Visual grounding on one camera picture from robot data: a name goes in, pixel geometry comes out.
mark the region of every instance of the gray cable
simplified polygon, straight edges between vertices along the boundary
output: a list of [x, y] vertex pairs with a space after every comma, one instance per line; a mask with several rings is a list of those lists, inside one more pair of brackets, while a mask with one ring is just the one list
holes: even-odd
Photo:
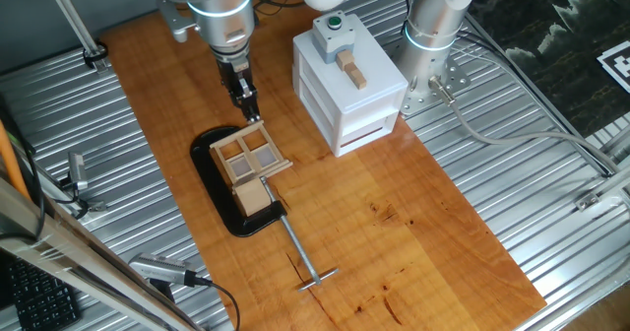
[[608, 169], [610, 169], [612, 172], [614, 173], [619, 172], [619, 167], [617, 167], [617, 164], [613, 162], [606, 154], [604, 154], [602, 151], [600, 151], [598, 148], [593, 146], [588, 141], [582, 138], [579, 138], [575, 135], [571, 135], [567, 133], [560, 133], [560, 132], [545, 131], [545, 132], [534, 132], [530, 134], [519, 135], [519, 136], [509, 137], [509, 138], [492, 139], [476, 132], [471, 127], [471, 125], [464, 119], [464, 116], [460, 112], [460, 109], [458, 108], [456, 103], [454, 102], [451, 103], [451, 109], [453, 109], [453, 112], [462, 123], [462, 126], [464, 126], [466, 130], [468, 130], [469, 133], [471, 133], [471, 135], [480, 142], [491, 144], [491, 145], [506, 145], [506, 144], [517, 144], [517, 143], [521, 143], [521, 142], [528, 141], [531, 139], [538, 139], [538, 138], [556, 138], [560, 140], [569, 140], [583, 146], [593, 156], [595, 156], [598, 160], [604, 163], [608, 167]]

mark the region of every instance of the wooden tabletop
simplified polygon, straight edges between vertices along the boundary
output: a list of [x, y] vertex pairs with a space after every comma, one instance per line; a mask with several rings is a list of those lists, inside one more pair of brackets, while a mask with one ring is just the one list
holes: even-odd
[[[242, 330], [508, 330], [545, 303], [405, 122], [335, 158], [291, 86], [292, 39], [318, 14], [261, 20], [251, 64], [265, 126], [294, 165], [270, 178], [320, 271], [309, 279], [282, 224], [229, 234], [189, 156], [199, 134], [244, 126], [215, 57], [159, 14], [105, 35], [110, 59], [213, 279], [236, 297]], [[234, 320], [234, 308], [221, 296]]]

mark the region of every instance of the green button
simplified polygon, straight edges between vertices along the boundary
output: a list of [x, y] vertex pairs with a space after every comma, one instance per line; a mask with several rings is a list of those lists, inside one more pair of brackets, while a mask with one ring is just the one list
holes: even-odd
[[333, 16], [328, 19], [328, 28], [331, 30], [338, 30], [342, 27], [342, 19], [337, 16]]

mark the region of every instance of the keyboard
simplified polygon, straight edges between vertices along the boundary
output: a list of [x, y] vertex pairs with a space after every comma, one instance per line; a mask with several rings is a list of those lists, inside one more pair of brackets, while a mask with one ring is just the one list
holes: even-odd
[[9, 267], [9, 275], [24, 331], [61, 330], [80, 319], [74, 291], [67, 284], [23, 260]]

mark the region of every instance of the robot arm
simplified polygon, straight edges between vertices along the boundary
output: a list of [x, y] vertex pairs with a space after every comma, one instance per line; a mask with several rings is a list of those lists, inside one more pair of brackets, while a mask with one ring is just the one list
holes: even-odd
[[[320, 11], [334, 8], [344, 0], [304, 0]], [[194, 28], [210, 46], [232, 103], [239, 107], [248, 122], [260, 119], [258, 92], [254, 87], [249, 63], [249, 37], [254, 32], [254, 9], [251, 0], [179, 0], [192, 11], [185, 19], [174, 10], [169, 0], [157, 5], [169, 24], [175, 39], [186, 40], [186, 30]]]

